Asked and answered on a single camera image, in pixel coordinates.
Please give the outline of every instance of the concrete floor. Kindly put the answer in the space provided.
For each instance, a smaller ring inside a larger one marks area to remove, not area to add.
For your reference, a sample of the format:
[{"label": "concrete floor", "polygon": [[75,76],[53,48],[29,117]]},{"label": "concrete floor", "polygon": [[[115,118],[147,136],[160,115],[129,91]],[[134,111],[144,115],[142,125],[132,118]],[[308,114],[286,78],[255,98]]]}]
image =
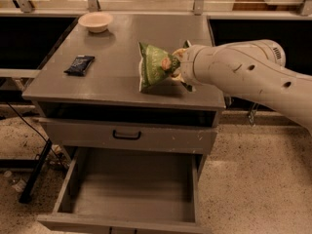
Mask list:
[{"label": "concrete floor", "polygon": [[[17,107],[19,112],[34,111]],[[33,158],[44,141],[0,105],[0,155]],[[36,117],[26,120],[42,134]],[[275,112],[258,112],[251,127],[243,111],[225,111],[214,150],[199,181],[200,218],[214,234],[310,234],[312,229],[312,137]],[[29,172],[21,173],[28,177]],[[33,199],[18,203],[0,176],[0,233],[60,234],[36,221],[49,214],[63,174],[45,166]]]}]

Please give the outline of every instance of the desk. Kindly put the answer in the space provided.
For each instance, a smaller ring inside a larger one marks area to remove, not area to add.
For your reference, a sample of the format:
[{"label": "desk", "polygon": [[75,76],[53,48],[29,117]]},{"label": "desk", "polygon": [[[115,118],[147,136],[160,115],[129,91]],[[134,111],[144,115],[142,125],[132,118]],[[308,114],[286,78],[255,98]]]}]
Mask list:
[{"label": "desk", "polygon": [[[140,93],[137,42],[168,52],[185,40],[211,45],[207,19],[113,17],[100,34],[77,25],[23,93],[52,142],[72,158],[53,214],[38,220],[60,231],[203,233],[197,179],[213,148],[223,94],[214,86],[189,93],[171,79]],[[78,55],[96,60],[85,77],[67,76]]]}]

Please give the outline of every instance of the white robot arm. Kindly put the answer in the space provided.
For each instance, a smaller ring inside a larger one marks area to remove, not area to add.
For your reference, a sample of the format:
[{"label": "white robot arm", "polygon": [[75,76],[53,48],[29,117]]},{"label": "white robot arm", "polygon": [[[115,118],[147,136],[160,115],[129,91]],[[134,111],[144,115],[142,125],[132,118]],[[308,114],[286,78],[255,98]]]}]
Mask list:
[{"label": "white robot arm", "polygon": [[193,45],[180,71],[187,84],[212,84],[232,97],[265,105],[312,135],[312,76],[286,69],[285,62],[282,47],[270,40]]}]

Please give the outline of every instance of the drawer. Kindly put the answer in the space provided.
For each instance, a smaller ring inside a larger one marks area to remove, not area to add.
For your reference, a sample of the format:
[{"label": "drawer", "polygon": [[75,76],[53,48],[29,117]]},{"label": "drawer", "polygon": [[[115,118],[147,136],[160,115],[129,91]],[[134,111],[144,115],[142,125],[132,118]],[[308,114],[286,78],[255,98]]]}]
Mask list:
[{"label": "drawer", "polygon": [[197,186],[191,154],[78,148],[53,213],[38,221],[65,232],[208,233]]},{"label": "drawer", "polygon": [[216,129],[194,126],[139,124],[42,118],[53,143],[130,150],[209,154]]}]

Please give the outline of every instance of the bowl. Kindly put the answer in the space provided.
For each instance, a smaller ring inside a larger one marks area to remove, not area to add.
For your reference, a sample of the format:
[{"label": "bowl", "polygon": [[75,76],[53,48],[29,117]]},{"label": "bowl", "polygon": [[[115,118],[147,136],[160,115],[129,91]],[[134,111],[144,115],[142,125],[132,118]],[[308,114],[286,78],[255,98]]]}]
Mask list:
[{"label": "bowl", "polygon": [[90,12],[78,19],[78,23],[87,27],[90,32],[101,33],[113,21],[113,17],[105,12]]}]

